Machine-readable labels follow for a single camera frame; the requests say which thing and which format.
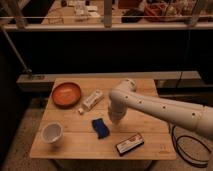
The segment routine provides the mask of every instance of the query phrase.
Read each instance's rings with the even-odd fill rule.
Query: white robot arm
[[[213,108],[135,93],[136,84],[126,79],[109,93],[109,118],[115,124],[133,108],[213,140]]]

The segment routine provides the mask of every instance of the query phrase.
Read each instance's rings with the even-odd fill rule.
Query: black cable
[[[186,48],[185,48],[185,52],[184,52],[184,56],[183,56],[183,63],[182,63],[182,66],[181,66],[181,73],[180,73],[179,79],[176,82],[175,90],[178,88],[178,86],[179,86],[179,84],[180,84],[180,82],[182,80],[183,70],[185,68],[185,64],[186,64],[186,61],[187,61],[187,58],[188,58],[188,55],[189,55],[190,41],[191,41],[191,31],[188,30],[188,38],[187,38]]]
[[[188,163],[189,165],[191,165],[193,167],[206,168],[208,166],[208,160],[199,160],[199,159],[192,157],[186,151],[184,151],[184,149],[180,146],[179,141],[183,138],[189,138],[189,139],[192,139],[192,140],[198,142],[199,144],[201,144],[206,149],[206,151],[208,153],[211,153],[211,150],[207,147],[207,145],[205,145],[202,141],[198,140],[195,137],[192,137],[192,136],[189,136],[189,135],[182,135],[182,136],[176,137],[175,134],[174,134],[175,128],[176,128],[176,126],[172,127],[171,136],[172,136],[172,143],[173,143],[175,151],[178,153],[178,155],[186,163]]]

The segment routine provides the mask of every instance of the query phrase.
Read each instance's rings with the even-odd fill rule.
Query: white container
[[[63,127],[59,123],[49,123],[41,132],[42,140],[51,145],[60,145],[63,135]]]

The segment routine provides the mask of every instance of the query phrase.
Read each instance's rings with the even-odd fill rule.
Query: orange bowl
[[[52,92],[55,105],[66,108],[76,104],[81,98],[81,88],[73,83],[66,82],[58,85]]]

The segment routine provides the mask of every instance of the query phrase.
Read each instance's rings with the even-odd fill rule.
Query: blue sponge
[[[92,120],[92,127],[97,132],[99,139],[107,137],[109,135],[109,129],[104,124],[102,118]]]

